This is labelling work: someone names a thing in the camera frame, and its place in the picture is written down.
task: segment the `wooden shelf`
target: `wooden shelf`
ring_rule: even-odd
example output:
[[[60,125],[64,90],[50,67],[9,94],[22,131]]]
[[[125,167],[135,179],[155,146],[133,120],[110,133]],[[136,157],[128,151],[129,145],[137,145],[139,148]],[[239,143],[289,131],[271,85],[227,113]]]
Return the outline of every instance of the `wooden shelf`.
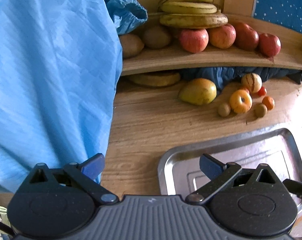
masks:
[[[273,59],[263,57],[257,52],[247,52],[232,46],[217,49],[208,45],[202,53],[191,54],[184,51],[177,41],[160,49],[143,49],[136,57],[123,60],[122,76],[181,68],[208,66],[261,66],[302,70],[302,34],[288,28],[254,19],[227,15],[229,22],[243,21],[258,33],[268,32],[277,35],[281,41],[281,52]]]

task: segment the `small tomato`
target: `small tomato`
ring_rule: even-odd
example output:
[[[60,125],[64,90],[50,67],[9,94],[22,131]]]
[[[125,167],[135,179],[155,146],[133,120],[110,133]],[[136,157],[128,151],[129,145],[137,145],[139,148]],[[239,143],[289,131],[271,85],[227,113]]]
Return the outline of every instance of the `small tomato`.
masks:
[[[258,95],[260,97],[265,96],[267,94],[267,90],[265,87],[261,87],[261,89],[258,91]]]

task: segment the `stainless steel tray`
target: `stainless steel tray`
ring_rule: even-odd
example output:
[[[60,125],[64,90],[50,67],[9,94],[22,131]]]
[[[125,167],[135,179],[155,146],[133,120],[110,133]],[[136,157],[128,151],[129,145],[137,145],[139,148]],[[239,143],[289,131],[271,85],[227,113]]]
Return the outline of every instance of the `stainless steel tray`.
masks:
[[[184,199],[209,182],[199,168],[203,153],[224,163],[236,162],[243,168],[267,163],[281,181],[287,178],[302,181],[302,160],[294,135],[285,125],[276,125],[168,150],[158,165],[161,194],[180,194]],[[301,200],[296,196],[293,199],[301,213]]]

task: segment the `apple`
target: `apple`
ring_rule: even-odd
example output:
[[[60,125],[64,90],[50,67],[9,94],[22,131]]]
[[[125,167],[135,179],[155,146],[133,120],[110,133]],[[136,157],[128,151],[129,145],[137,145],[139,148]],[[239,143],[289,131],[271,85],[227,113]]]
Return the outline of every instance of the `apple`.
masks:
[[[245,90],[237,90],[231,95],[229,103],[236,114],[243,114],[252,107],[252,98]]]
[[[262,33],[259,35],[259,51],[267,57],[274,57],[281,50],[281,43],[277,36]]]
[[[209,42],[219,49],[229,48],[235,41],[235,28],[227,23],[220,27],[208,29]]]
[[[235,45],[247,51],[255,50],[259,43],[258,33],[243,22],[238,22],[233,26],[236,32]]]
[[[180,33],[179,41],[182,48],[184,48],[186,51],[199,53],[207,47],[209,36],[206,29],[183,29]]]

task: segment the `white polka dots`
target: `white polka dots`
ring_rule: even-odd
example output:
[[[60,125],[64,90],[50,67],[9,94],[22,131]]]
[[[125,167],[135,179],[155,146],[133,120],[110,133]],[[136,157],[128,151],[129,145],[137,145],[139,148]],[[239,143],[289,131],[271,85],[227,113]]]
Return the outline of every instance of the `white polka dots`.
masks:
[[[302,33],[302,0],[260,1],[261,3],[259,2],[259,0],[256,1],[256,11],[254,12],[254,14],[252,14],[255,18],[262,19],[266,22],[283,25],[284,27],[291,28],[297,32]],[[295,15],[297,16],[298,21],[300,20],[300,23],[295,20]]]

